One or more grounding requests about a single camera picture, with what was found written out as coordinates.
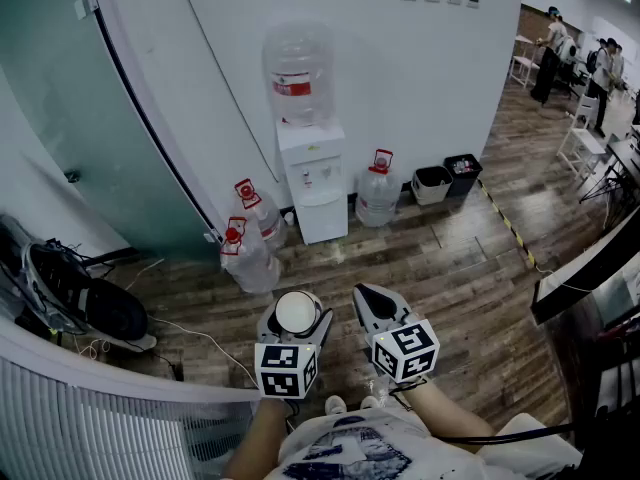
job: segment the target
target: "empty water bottle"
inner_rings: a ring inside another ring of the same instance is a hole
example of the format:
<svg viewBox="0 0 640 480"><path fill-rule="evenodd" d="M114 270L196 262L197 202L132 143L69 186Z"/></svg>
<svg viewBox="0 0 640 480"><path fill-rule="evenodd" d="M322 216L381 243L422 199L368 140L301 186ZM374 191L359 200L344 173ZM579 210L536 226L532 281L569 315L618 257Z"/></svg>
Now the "empty water bottle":
<svg viewBox="0 0 640 480"><path fill-rule="evenodd" d="M269 30L263 62L277 121L310 126L333 115L332 58L323 23L293 21Z"/></svg>
<svg viewBox="0 0 640 480"><path fill-rule="evenodd" d="M280 261L267 249L255 222L231 217L220 251L222 267L247 293L267 293L280 279Z"/></svg>
<svg viewBox="0 0 640 480"><path fill-rule="evenodd" d="M239 198L235 213L256 222L270 251L282 247L287 240L287 226L271 196L253 188L249 178L237 183L235 189Z"/></svg>
<svg viewBox="0 0 640 480"><path fill-rule="evenodd" d="M365 226L384 226L396 211L402 182L391 172L392 157L391 151L376 150L373 165L360 177L356 216Z"/></svg>

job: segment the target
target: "white chair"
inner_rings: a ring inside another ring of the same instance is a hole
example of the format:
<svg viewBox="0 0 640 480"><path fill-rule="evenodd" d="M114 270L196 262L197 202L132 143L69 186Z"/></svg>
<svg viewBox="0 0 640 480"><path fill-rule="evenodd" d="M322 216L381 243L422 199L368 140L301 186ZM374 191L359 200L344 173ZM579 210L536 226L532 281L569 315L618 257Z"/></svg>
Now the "white chair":
<svg viewBox="0 0 640 480"><path fill-rule="evenodd" d="M513 78L516 82L522 85L522 90L527 88L527 84L531 79L531 71L533 69L540 69L533 59L536 55L537 48L534 46L532 49L531 58L527 57L527 46L525 43L524 51L522 55L514 55L511 58L511 67L509 68L509 77ZM519 65L517 74L514 73L516 64Z"/></svg>
<svg viewBox="0 0 640 480"><path fill-rule="evenodd" d="M591 132L587 130L591 119L593 119L594 115L598 112L598 103L599 102L596 98L587 98L586 96L582 96L578 103L576 114L573 117L571 127L556 153L556 155L562 158L569 168L576 173L576 179L582 176L585 172L588 176L591 175L593 169L598 163L597 157L605 154L604 148L607 145L607 141L603 139L596 139L591 135ZM585 119L584 127L582 128L578 128L576 126L580 117L584 117ZM569 142L571 150L565 154L563 149L567 142ZM594 158L596 158L596 161L593 165L590 165Z"/></svg>

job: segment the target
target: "black backpack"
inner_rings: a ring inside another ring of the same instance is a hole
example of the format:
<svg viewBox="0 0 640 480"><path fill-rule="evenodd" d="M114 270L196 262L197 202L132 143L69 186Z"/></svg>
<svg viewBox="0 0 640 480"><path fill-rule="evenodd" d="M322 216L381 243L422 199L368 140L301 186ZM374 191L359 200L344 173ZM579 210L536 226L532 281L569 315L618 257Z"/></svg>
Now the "black backpack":
<svg viewBox="0 0 640 480"><path fill-rule="evenodd" d="M587 71L592 75L596 72L596 62L598 61L600 50L591 52L587 57Z"/></svg>

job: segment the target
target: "black trash can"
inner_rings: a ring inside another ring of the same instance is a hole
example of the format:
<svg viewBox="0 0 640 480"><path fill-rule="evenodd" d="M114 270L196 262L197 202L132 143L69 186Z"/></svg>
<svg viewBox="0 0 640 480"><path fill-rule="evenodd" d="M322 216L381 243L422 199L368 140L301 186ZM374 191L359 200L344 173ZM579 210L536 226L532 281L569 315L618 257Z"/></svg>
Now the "black trash can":
<svg viewBox="0 0 640 480"><path fill-rule="evenodd" d="M457 168L460 162L468 162L469 164L465 167L465 170L461 172L460 169ZM449 192L447 192L447 197L467 195L482 172L482 166L473 155L450 156L444 159L444 166L453 178L453 183L449 188Z"/></svg>

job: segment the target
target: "trash can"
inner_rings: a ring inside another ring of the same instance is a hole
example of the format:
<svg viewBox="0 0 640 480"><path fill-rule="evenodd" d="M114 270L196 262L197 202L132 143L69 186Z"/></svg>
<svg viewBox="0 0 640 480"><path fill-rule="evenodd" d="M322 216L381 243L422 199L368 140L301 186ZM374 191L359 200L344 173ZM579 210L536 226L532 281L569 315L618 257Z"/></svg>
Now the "trash can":
<svg viewBox="0 0 640 480"><path fill-rule="evenodd" d="M447 197L453 179L444 167L423 167L413 173L411 191L419 205L439 203Z"/></svg>
<svg viewBox="0 0 640 480"><path fill-rule="evenodd" d="M453 178L447 197L467 195L482 172L482 166L473 155L450 156L444 159L444 166Z"/></svg>

